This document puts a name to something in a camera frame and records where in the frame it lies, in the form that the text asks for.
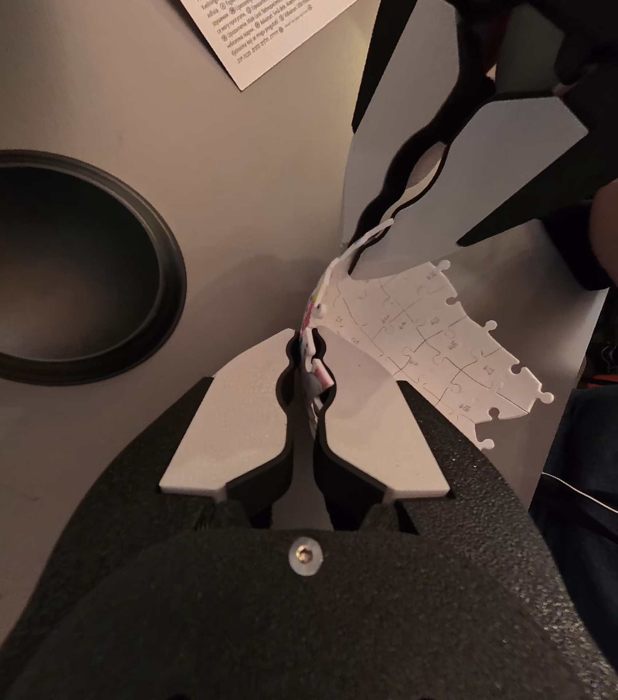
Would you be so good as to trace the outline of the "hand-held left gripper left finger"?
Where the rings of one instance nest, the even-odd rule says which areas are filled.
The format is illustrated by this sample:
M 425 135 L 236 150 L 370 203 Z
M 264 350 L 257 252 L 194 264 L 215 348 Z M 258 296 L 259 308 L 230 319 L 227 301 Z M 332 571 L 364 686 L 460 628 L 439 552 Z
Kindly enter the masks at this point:
M 287 491 L 295 341 L 293 329 L 282 330 L 214 375 L 159 482 L 163 493 L 275 501 Z

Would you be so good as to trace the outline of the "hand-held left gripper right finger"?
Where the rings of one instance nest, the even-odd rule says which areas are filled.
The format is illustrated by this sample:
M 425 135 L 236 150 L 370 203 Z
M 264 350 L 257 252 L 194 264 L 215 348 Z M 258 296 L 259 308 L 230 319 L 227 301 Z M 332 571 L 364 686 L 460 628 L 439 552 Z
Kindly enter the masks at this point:
M 399 384 L 337 334 L 317 334 L 334 385 L 317 420 L 314 475 L 332 502 L 441 498 L 451 490 Z

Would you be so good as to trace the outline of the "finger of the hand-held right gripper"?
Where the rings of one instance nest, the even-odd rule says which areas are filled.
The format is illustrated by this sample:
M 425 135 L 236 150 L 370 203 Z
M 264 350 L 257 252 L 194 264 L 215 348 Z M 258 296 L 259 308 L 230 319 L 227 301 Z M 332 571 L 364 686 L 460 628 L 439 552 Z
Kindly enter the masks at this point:
M 459 68 L 455 8 L 446 1 L 416 1 L 354 127 L 343 187 L 341 257 L 364 235 L 362 216 L 390 193 L 390 166 L 410 137 L 435 118 Z
M 455 137 L 424 193 L 360 254 L 352 277 L 395 275 L 452 254 L 468 232 L 587 133 L 558 97 L 488 102 Z

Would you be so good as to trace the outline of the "white puzzle piece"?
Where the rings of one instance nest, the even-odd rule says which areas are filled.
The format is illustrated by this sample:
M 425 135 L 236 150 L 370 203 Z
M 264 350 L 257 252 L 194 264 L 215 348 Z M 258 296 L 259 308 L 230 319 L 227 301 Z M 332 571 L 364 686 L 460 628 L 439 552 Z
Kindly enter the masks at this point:
M 365 251 L 387 236 L 398 208 L 410 205 L 434 180 L 444 153 L 445 145 L 437 141 L 417 158 L 401 151 L 386 157 L 354 135 L 343 184 L 340 253 L 326 268 L 323 282 L 348 275 Z

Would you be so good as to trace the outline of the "assembled white puzzle section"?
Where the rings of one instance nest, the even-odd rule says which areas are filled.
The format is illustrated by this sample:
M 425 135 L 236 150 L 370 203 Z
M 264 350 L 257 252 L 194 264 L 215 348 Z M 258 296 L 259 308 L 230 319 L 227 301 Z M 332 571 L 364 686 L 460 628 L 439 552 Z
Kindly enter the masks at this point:
M 337 258 L 317 284 L 304 314 L 305 367 L 321 392 L 333 386 L 323 361 L 315 360 L 314 328 L 334 331 L 376 360 L 396 381 L 410 384 L 480 450 L 476 425 L 528 415 L 553 394 L 509 353 L 491 332 L 466 314 L 445 271 L 447 260 L 398 275 L 359 281 L 348 274 L 348 258 Z

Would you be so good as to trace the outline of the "black round ball stand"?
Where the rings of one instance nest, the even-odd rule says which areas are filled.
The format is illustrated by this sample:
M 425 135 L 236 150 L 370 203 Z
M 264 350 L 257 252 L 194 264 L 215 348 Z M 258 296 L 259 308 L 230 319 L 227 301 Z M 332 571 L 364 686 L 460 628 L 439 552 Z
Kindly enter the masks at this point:
M 149 201 L 65 155 L 0 151 L 0 378 L 77 386 L 130 371 L 186 299 L 177 240 Z

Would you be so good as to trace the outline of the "white instruction leaflet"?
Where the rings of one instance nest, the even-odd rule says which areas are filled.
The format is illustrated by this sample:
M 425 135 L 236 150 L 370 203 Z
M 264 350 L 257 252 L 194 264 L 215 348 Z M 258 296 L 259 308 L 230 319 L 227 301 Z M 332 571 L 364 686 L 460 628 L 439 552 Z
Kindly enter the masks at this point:
M 354 1 L 182 1 L 232 81 L 244 91 Z

